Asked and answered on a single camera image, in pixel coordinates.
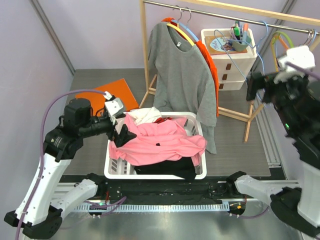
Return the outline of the light blue wire hanger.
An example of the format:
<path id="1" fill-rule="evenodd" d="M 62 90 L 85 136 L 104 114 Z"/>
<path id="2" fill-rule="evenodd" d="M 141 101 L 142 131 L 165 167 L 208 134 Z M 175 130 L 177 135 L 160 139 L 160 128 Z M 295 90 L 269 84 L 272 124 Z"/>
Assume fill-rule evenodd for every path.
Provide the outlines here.
<path id="1" fill-rule="evenodd" d="M 238 91 L 246 84 L 256 60 L 261 60 L 259 44 L 247 23 L 211 31 L 208 48 L 217 68 L 220 91 Z"/>

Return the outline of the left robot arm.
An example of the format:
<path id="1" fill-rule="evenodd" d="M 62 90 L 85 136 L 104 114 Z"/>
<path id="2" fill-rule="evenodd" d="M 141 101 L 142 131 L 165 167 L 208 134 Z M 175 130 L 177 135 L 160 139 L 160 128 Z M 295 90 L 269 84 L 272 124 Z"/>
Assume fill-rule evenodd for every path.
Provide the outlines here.
<path id="1" fill-rule="evenodd" d="M 100 200 L 106 195 L 106 178 L 89 173 L 72 190 L 52 199 L 62 175 L 84 145 L 85 138 L 105 134 L 118 147 L 133 138 L 127 128 L 120 133 L 116 131 L 117 118 L 125 112 L 119 98 L 106 99 L 101 111 L 100 116 L 94 115 L 88 99 L 74 98 L 65 106 L 59 124 L 41 140 L 42 154 L 29 190 L 20 206 L 4 217 L 4 221 L 16 227 L 18 233 L 30 239 L 50 239 L 74 208 L 90 198 Z"/>

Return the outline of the pink t shirt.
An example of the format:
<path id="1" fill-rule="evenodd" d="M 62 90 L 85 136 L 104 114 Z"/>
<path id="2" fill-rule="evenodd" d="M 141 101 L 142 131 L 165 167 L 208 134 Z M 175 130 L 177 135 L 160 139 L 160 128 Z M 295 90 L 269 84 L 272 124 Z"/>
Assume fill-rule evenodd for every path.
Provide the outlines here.
<path id="1" fill-rule="evenodd" d="M 179 117 L 161 123 L 136 125 L 134 119 L 126 115 L 124 124 L 136 137 L 121 147 L 116 147 L 111 141 L 108 147 L 109 157 L 125 160 L 133 166 L 178 161 L 182 157 L 189 157 L 193 165 L 197 166 L 207 141 L 199 134 L 188 136 L 184 129 L 186 121 L 186 117 Z"/>

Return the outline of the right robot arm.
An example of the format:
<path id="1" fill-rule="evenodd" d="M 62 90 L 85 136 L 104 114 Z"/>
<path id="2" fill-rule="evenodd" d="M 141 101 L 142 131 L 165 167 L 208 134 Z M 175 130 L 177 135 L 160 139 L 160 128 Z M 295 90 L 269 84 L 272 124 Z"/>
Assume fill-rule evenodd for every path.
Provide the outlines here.
<path id="1" fill-rule="evenodd" d="M 270 206 L 290 227 L 320 238 L 320 82 L 308 74 L 294 74 L 277 81 L 279 73 L 253 73 L 247 81 L 246 99 L 264 90 L 262 102 L 272 104 L 296 149 L 303 181 L 299 187 L 275 186 L 238 171 L 226 179 L 226 193 L 248 195 Z"/>

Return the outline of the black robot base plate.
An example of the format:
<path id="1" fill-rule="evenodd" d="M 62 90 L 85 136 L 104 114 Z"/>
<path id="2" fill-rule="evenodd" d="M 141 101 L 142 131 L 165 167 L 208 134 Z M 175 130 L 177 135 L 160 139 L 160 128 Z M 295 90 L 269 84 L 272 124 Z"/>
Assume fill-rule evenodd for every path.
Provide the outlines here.
<path id="1" fill-rule="evenodd" d="M 225 177 L 205 177 L 186 180 L 109 179 L 103 177 L 105 187 L 94 200 L 115 203 L 126 197 L 126 205 L 202 205 L 219 204 L 227 199 L 246 202 L 251 196 L 228 188 Z"/>

